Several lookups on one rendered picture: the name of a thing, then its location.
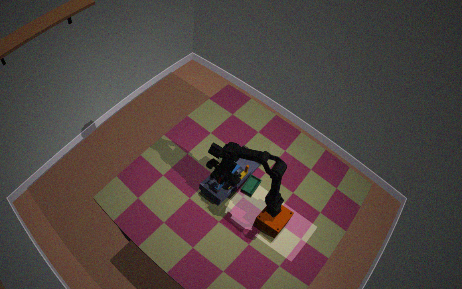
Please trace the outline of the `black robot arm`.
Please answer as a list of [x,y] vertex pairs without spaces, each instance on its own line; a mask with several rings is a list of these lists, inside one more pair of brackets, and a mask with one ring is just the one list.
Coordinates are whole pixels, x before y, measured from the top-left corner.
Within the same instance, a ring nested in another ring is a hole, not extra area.
[[[265,196],[265,203],[267,204],[266,212],[272,217],[275,217],[281,212],[281,204],[284,202],[284,199],[281,197],[279,191],[281,179],[287,169],[287,165],[279,156],[273,156],[267,151],[261,152],[243,148],[240,147],[238,143],[234,142],[227,143],[223,148],[213,142],[208,153],[215,156],[217,159],[223,158],[221,162],[224,166],[229,167],[233,165],[230,173],[232,173],[233,169],[237,166],[236,162],[239,159],[246,159],[262,164],[265,171],[272,179],[271,189]],[[268,159],[275,160],[276,162],[272,169],[268,166]]]

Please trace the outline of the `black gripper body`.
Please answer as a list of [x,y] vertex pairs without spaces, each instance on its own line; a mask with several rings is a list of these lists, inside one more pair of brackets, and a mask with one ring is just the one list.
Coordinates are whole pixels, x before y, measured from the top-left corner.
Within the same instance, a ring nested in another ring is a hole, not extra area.
[[[218,164],[219,166],[217,166]],[[207,162],[208,169],[212,169],[212,167],[215,167],[214,172],[216,172],[217,174],[221,173],[224,176],[224,179],[229,180],[229,185],[235,187],[236,185],[238,185],[238,183],[240,183],[241,178],[239,178],[236,174],[233,175],[230,173],[232,166],[224,166],[222,162],[219,163],[216,159],[211,159]]]

